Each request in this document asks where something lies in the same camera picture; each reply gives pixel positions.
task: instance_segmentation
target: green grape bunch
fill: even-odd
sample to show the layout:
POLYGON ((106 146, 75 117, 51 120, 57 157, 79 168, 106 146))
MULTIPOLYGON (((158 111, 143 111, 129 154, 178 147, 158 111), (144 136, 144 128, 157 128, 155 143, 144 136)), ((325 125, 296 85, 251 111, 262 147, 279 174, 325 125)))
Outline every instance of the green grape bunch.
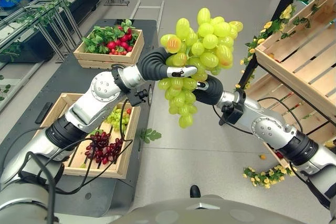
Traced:
MULTIPOLYGON (((122 127, 123 132, 126 131, 128 122, 130 121, 131 112, 132 112, 132 109, 127 109, 122 114, 121 127, 122 127)), ((121 115, 121 109, 118 109, 115 106, 111 114, 105 120, 106 123, 112 124, 113 130, 116 132, 120 130, 120 115, 121 115)))
POLYGON ((166 60, 170 67, 194 65, 197 73, 187 78, 165 78, 159 81, 159 88, 165 90, 169 100, 169 113, 179 114, 179 125, 186 128, 193 124, 192 115, 197 112, 193 90, 198 81, 205 81, 207 72, 218 75, 222 69, 233 65, 234 40, 243 29, 239 21, 225 22, 223 17, 211 18, 208 8, 197 14, 197 32, 190 27, 186 18, 176 22, 175 34, 165 34, 160 43, 167 52, 173 54, 166 60))

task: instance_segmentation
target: dark gray tabletop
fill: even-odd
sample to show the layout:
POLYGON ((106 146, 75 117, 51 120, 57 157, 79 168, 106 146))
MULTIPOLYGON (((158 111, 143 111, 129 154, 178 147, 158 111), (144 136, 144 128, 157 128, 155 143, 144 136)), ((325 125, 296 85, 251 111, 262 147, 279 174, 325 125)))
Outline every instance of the dark gray tabletop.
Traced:
MULTIPOLYGON (((113 26, 120 23, 116 19, 102 19, 95 23, 95 26, 113 26)), ((157 47, 158 35, 156 33, 156 21, 154 20, 134 20, 134 27, 143 30, 144 47, 140 57, 148 51, 157 47)), ((55 102, 61 93, 85 93, 91 83, 92 78, 100 73, 100 69, 86 69, 82 68, 73 54, 69 54, 67 59, 62 63, 54 75, 49 79, 45 86, 34 98, 32 103, 28 106, 14 127, 8 133, 4 141, 0 145, 0 157, 3 157, 8 151, 8 147, 15 137, 19 136, 22 132, 39 127, 34 121, 46 102, 55 102)), ((149 85, 154 85, 154 82, 147 82, 139 89, 148 88, 149 85)), ((113 202, 114 198, 120 200, 120 191, 124 191, 125 198, 129 197, 126 205, 130 203, 134 195, 136 180, 139 172, 139 155, 141 150, 140 132, 146 129, 149 117, 150 106, 148 103, 141 104, 141 114, 138 123, 136 136, 134 139, 133 149, 130 157, 129 170, 126 179, 111 179, 111 178, 98 178, 91 182, 80 192, 72 196, 58 195, 56 197, 56 212, 84 215, 98 217, 103 215, 110 206, 120 205, 120 202, 113 202)), ((19 141, 12 147, 8 153, 7 160, 10 160, 23 146, 25 146, 30 139, 32 139, 35 132, 30 132, 21 137, 19 141)), ((63 176, 58 187, 64 190, 71 190, 76 188, 82 180, 78 176, 63 176)))

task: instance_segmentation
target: wooden box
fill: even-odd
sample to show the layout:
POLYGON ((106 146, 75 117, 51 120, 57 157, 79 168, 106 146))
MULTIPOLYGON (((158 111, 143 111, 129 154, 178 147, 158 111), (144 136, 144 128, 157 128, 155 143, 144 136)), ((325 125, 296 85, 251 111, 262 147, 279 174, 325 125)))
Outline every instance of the wooden box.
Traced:
POLYGON ((144 39, 142 30, 134 29, 132 31, 136 31, 139 36, 133 46, 133 50, 129 55, 105 55, 85 52, 86 45, 84 42, 79 45, 79 47, 74 51, 73 55, 75 55, 79 64, 83 68, 111 69, 111 65, 115 63, 121 63, 126 66, 135 64, 138 61, 144 46, 144 39))
MULTIPOLYGON (((282 33, 278 32, 256 48, 257 60, 261 66, 334 123, 336 27, 332 21, 336 18, 335 3, 336 0, 312 0, 289 21, 289 26, 283 31, 288 34, 296 31, 291 37, 280 39, 282 33), (310 20, 310 28, 307 23, 293 24, 294 20, 302 18, 310 20)), ((326 121, 320 114, 317 117, 326 121)))
MULTIPOLYGON (((62 93, 61 96, 58 98, 58 100, 55 102, 54 106, 51 108, 50 112, 44 119, 44 121, 41 124, 41 127, 50 126, 56 119, 61 117, 68 108, 76 102, 82 94, 73 94, 73 93, 62 93)), ((117 108, 121 108, 122 103, 119 103, 117 105, 117 108)), ((130 140, 134 139, 135 132, 137 131, 137 125, 139 121, 140 116, 140 107, 132 107, 131 104, 126 103, 125 111, 126 109, 131 108, 132 112, 130 115, 129 124, 127 125, 127 129, 125 131, 125 139, 130 140)), ((111 125, 108 123, 103 122, 98 129, 104 130, 105 132, 109 133, 111 132, 110 137, 110 143, 114 143, 115 139, 118 137, 120 138, 119 131, 111 131, 111 125)), ((74 153, 70 156, 70 158, 64 162, 65 169, 64 174, 67 175, 75 175, 75 176, 84 176, 86 173, 86 168, 83 167, 83 164, 87 167, 89 165, 90 160, 86 158, 86 155, 84 154, 86 150, 86 146, 88 146, 91 143, 90 140, 86 140, 80 143, 79 146, 75 148, 74 153)), ((121 151, 124 150, 124 148, 129 144, 129 142, 123 142, 121 151)), ((133 143, 118 157, 117 162, 113 165, 111 165, 102 175, 101 177, 108 177, 108 178, 126 178, 127 170, 128 170, 128 164, 129 159, 132 151, 133 143)), ((89 177, 97 176, 100 174, 108 165, 97 164, 95 160, 92 161, 89 177)))
MULTIPOLYGON (((246 94, 255 100, 265 97, 278 98, 298 118, 303 127, 303 132, 317 143, 323 144, 336 138, 336 127, 332 123, 270 74, 264 75, 252 84, 246 94)), ((286 123, 293 124, 297 129, 300 129, 292 114, 281 103, 274 99, 267 99, 260 101, 260 104, 264 108, 277 111, 283 116, 286 123)), ((266 143, 265 146, 274 154, 274 157, 282 166, 288 165, 284 159, 279 159, 266 143)))

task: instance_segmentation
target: black cable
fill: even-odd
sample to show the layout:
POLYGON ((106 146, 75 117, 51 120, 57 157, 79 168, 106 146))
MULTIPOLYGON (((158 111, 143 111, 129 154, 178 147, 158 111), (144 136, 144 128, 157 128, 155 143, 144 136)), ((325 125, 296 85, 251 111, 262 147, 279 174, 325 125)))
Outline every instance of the black cable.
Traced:
POLYGON ((221 119, 222 121, 224 121, 227 125, 231 126, 232 128, 235 128, 236 130, 239 130, 239 131, 241 131, 241 132, 244 132, 244 133, 246 133, 246 134, 253 135, 253 133, 251 133, 251 132, 244 131, 244 130, 242 130, 242 129, 236 127, 236 126, 234 126, 233 124, 230 124, 230 123, 226 122, 226 121, 223 120, 222 117, 217 113, 217 111, 216 111, 216 109, 215 109, 215 106, 212 105, 212 108, 214 109, 214 111, 215 111, 216 115, 219 117, 219 119, 221 119))
POLYGON ((124 103, 122 104, 122 107, 121 107, 120 122, 119 122, 119 126, 120 126, 119 130, 120 130, 121 139, 124 139, 124 133, 122 132, 122 114, 124 113, 125 105, 126 105, 127 102, 128 102, 128 99, 126 99, 124 101, 124 103))
POLYGON ((301 125, 299 119, 294 115, 294 113, 290 110, 290 108, 289 108, 287 105, 285 105, 282 101, 280 101, 278 98, 276 98, 276 97, 265 97, 265 98, 261 98, 261 99, 259 99, 259 100, 257 100, 257 101, 260 102, 260 101, 267 100, 267 99, 274 99, 274 100, 277 100, 279 103, 281 103, 283 106, 285 106, 285 108, 289 111, 289 113, 292 114, 292 116, 294 117, 294 119, 295 119, 296 122, 298 123, 298 125, 299 125, 299 127, 300 127, 300 131, 303 132, 303 127, 302 127, 302 125, 301 125))
POLYGON ((45 173, 47 176, 47 179, 49 181, 49 186, 48 186, 48 192, 49 192, 49 197, 48 197, 48 210, 47 210, 47 223, 48 224, 53 224, 54 223, 54 210, 55 210, 55 180, 52 177, 50 171, 48 168, 42 164, 42 162, 38 159, 38 157, 33 153, 33 152, 27 152, 24 162, 22 166, 20 167, 19 171, 17 172, 18 174, 21 173, 22 169, 26 166, 28 162, 28 158, 31 156, 31 158, 34 160, 34 162, 40 167, 40 169, 45 173))
POLYGON ((306 182, 303 178, 301 178, 301 176, 299 176, 298 173, 294 170, 292 162, 289 162, 289 167, 291 168, 291 170, 294 172, 294 174, 295 174, 295 175, 296 175, 302 182, 304 182, 305 184, 307 184, 307 182, 306 182))
POLYGON ((27 131, 21 133, 21 135, 19 135, 18 137, 16 137, 16 138, 12 141, 11 145, 10 145, 9 148, 7 149, 7 152, 6 152, 5 156, 4 156, 4 158, 2 159, 2 163, 1 163, 1 172, 4 170, 6 157, 7 157, 8 153, 9 153, 9 151, 11 150, 11 148, 13 147, 13 145, 16 143, 16 141, 17 141, 20 137, 22 137, 23 135, 25 135, 25 134, 28 133, 28 132, 31 132, 31 131, 38 131, 38 130, 42 130, 42 129, 44 129, 44 128, 45 128, 45 127, 36 127, 36 128, 32 128, 32 129, 30 129, 30 130, 27 130, 27 131))

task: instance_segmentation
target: gray floor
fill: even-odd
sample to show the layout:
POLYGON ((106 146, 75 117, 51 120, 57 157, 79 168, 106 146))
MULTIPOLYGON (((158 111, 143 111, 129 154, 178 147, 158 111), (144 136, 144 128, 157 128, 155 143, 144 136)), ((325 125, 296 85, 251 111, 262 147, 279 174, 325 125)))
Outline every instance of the gray floor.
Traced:
MULTIPOLYGON (((141 0, 143 5, 159 5, 162 0, 141 0)), ((180 17, 190 20, 196 28, 197 11, 207 6, 213 16, 226 20, 240 20, 244 30, 235 42, 234 66, 222 71, 219 79, 227 90, 232 90, 241 74, 239 61, 246 54, 245 42, 260 31, 263 23, 273 14, 279 0, 164 0, 160 35, 174 32, 180 17)), ((100 5, 82 24, 86 31, 101 18, 127 18, 137 0, 129 6, 100 5)), ((157 10, 139 10, 135 18, 156 19, 157 10)), ((15 100, 0 115, 0 139, 2 139, 20 114, 44 85, 57 65, 44 64, 15 100)), ((229 200, 269 209, 308 224, 328 223, 329 212, 314 198, 297 178, 286 178, 271 189, 255 188, 242 177, 243 167, 252 166, 261 171, 276 164, 264 146, 252 136, 237 132, 227 126, 220 127, 212 108, 198 103, 198 113, 193 126, 180 129, 177 117, 168 113, 168 102, 163 92, 155 87, 149 127, 162 133, 162 138, 144 146, 140 175, 133 208, 160 200, 188 197, 189 188, 197 184, 202 194, 217 194, 229 200), (262 161, 258 155, 266 153, 262 161)), ((108 223, 113 219, 94 219, 94 223, 108 223)), ((92 223, 92 219, 61 216, 63 223, 92 223)))

